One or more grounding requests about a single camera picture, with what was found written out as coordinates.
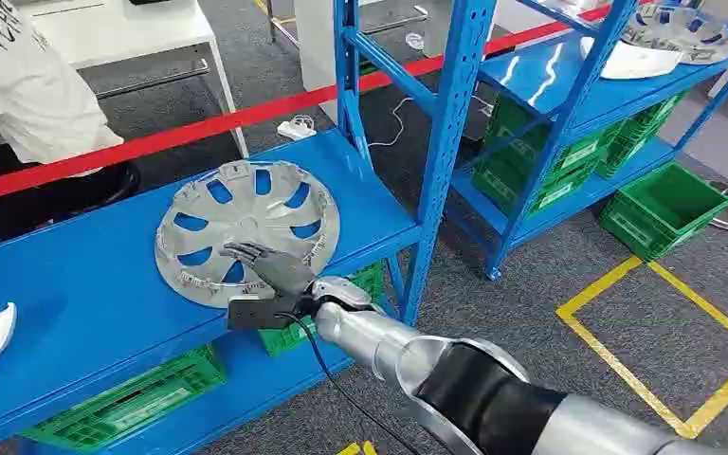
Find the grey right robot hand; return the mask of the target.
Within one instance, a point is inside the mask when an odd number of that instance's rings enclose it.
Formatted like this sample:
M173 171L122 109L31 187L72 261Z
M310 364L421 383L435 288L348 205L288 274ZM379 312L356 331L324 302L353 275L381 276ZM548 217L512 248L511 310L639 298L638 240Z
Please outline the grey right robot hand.
M300 296L318 279L300 258L267 246L248 242L228 243L220 254L249 266L280 295Z

